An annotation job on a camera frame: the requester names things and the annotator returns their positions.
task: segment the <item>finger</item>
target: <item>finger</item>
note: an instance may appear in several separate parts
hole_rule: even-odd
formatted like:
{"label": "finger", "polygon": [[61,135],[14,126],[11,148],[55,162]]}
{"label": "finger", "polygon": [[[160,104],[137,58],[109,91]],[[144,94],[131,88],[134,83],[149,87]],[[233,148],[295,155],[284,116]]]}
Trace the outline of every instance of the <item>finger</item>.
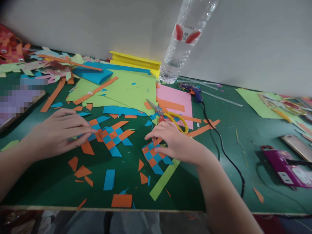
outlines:
{"label": "finger", "polygon": [[91,133],[86,133],[86,134],[83,134],[78,139],[71,141],[68,145],[66,145],[64,147],[64,152],[63,153],[81,146],[83,143],[85,143],[88,140],[89,136],[91,136]]}
{"label": "finger", "polygon": [[90,127],[89,123],[82,117],[79,116],[79,118],[73,118],[73,119],[67,119],[61,122],[58,122],[61,129],[67,129],[67,128],[73,128],[73,127]]}
{"label": "finger", "polygon": [[61,108],[59,110],[57,110],[56,112],[54,112],[54,114],[51,115],[51,117],[63,117],[65,115],[72,115],[72,114],[76,114],[75,110],[72,109],[66,109],[66,108]]}
{"label": "finger", "polygon": [[162,153],[164,155],[168,155],[172,157],[174,155],[174,151],[168,147],[157,147],[155,148],[156,153]]}
{"label": "finger", "polygon": [[63,130],[62,137],[64,139],[70,139],[72,137],[80,136],[82,134],[86,133],[96,133],[97,130],[91,128],[91,127],[74,127],[74,128],[68,128]]}

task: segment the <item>green paper strip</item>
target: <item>green paper strip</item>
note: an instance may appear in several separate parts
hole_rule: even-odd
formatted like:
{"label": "green paper strip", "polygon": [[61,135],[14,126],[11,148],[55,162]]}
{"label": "green paper strip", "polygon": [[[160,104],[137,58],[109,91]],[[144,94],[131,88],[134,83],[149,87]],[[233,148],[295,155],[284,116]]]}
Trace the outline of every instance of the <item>green paper strip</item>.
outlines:
{"label": "green paper strip", "polygon": [[169,179],[175,172],[176,168],[180,164],[181,161],[177,159],[172,160],[173,165],[169,165],[163,175],[160,177],[159,181],[155,184],[152,191],[149,193],[150,196],[153,198],[154,201],[157,200],[159,194],[162,192],[162,190],[165,188],[166,184],[168,183]]}

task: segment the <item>green table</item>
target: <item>green table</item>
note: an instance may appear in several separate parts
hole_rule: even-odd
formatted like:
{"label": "green table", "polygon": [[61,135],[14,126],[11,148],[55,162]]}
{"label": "green table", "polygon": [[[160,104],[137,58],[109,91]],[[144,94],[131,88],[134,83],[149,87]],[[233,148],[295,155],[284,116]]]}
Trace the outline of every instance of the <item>green table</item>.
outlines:
{"label": "green table", "polygon": [[[19,84],[20,75],[21,73],[8,74],[7,78],[0,79],[0,86],[8,83]],[[45,86],[48,95],[53,92],[56,86],[57,84]],[[64,108],[74,108],[76,105],[73,103],[67,104],[65,101],[69,90],[73,86],[66,84],[56,98],[55,103],[61,101]],[[170,86],[178,89],[177,84]],[[216,128],[223,137],[225,151],[241,170],[246,180],[244,201],[249,209],[253,213],[312,213],[311,190],[298,188],[297,191],[293,191],[288,186],[283,185],[260,149],[261,145],[271,145],[276,149],[289,151],[295,159],[298,159],[297,155],[278,138],[287,134],[299,135],[294,130],[295,126],[286,123],[284,120],[259,117],[235,91],[234,87],[224,85],[222,88],[223,93],[220,90],[211,90],[204,86],[202,88],[204,91],[243,105],[243,107],[238,107],[203,94],[207,106],[207,115],[212,121],[221,120]],[[42,122],[56,111],[50,108],[48,112],[40,113],[40,109],[48,95],[0,136],[0,149],[13,140],[21,140],[37,123]],[[86,116],[85,119],[89,121],[107,115],[102,112],[102,107],[93,108],[91,115]],[[202,106],[195,102],[193,103],[193,117],[204,119]],[[100,125],[103,128],[123,120],[125,120],[124,116],[117,119],[111,118]],[[129,137],[133,146],[118,145],[118,149],[123,155],[122,158],[111,157],[106,146],[94,140],[91,142],[91,146],[95,156],[83,154],[79,147],[63,155],[42,160],[32,165],[25,172],[1,205],[3,207],[12,208],[14,206],[15,208],[24,209],[75,210],[87,198],[83,209],[108,210],[111,209],[113,194],[120,193],[129,187],[127,194],[133,194],[133,201],[137,210],[205,211],[196,168],[186,163],[181,163],[178,166],[166,185],[171,197],[163,190],[156,201],[151,198],[149,192],[160,176],[154,174],[141,151],[141,148],[147,143],[144,136],[151,130],[150,126],[144,126],[149,117],[138,116],[137,119],[126,120],[130,122],[124,125],[122,129],[135,129],[135,133]],[[237,128],[239,140],[246,151],[248,167],[243,157],[243,149],[237,142],[235,128]],[[308,144],[307,140],[301,136],[299,137]],[[240,192],[241,179],[236,169],[223,155],[217,134],[209,130],[196,136],[195,139],[208,147],[220,159],[220,163],[227,175]],[[89,175],[89,178],[94,182],[93,188],[86,182],[74,182],[76,177],[67,163],[74,156],[79,159],[78,167],[85,165],[93,172]],[[138,172],[139,159],[146,164],[142,169],[144,174],[151,175],[149,187],[146,184],[141,185]],[[162,162],[160,166],[163,169],[165,168]],[[103,191],[107,169],[116,169],[115,186],[112,191]],[[258,200],[253,187],[264,196],[264,204]]]}

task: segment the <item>black cable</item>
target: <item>black cable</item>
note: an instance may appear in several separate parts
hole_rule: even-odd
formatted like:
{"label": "black cable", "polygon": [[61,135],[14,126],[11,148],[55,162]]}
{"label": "black cable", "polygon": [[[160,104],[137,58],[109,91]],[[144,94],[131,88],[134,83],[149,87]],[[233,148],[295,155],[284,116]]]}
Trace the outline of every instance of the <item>black cable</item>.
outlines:
{"label": "black cable", "polygon": [[223,147],[223,140],[222,140],[222,137],[220,135],[220,133],[214,128],[214,126],[211,124],[210,120],[208,119],[207,117],[207,114],[206,114],[206,106],[205,106],[205,103],[202,101],[201,102],[202,105],[204,106],[204,116],[206,118],[206,120],[208,121],[209,125],[212,127],[213,130],[215,130],[215,132],[219,135],[219,138],[220,138],[220,141],[221,141],[221,149],[222,149],[222,152],[224,153],[224,155],[226,156],[226,158],[230,161],[230,163],[232,163],[232,165],[235,167],[235,169],[237,170],[238,174],[241,176],[241,198],[244,197],[244,192],[245,192],[245,179],[243,177],[243,175],[241,174],[241,171],[238,169],[238,167],[232,162],[232,160],[230,160],[230,158],[228,157],[228,155],[226,154],[226,152],[224,151],[224,147]]}

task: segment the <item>right hand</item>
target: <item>right hand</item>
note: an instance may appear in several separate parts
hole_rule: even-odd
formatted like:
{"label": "right hand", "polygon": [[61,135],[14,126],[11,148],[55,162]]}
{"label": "right hand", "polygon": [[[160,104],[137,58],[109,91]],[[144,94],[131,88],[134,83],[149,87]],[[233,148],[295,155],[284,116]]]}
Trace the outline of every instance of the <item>right hand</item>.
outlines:
{"label": "right hand", "polygon": [[148,140],[162,138],[168,147],[157,147],[155,152],[168,155],[183,162],[200,165],[213,153],[198,141],[180,132],[173,122],[162,121],[144,138]]}

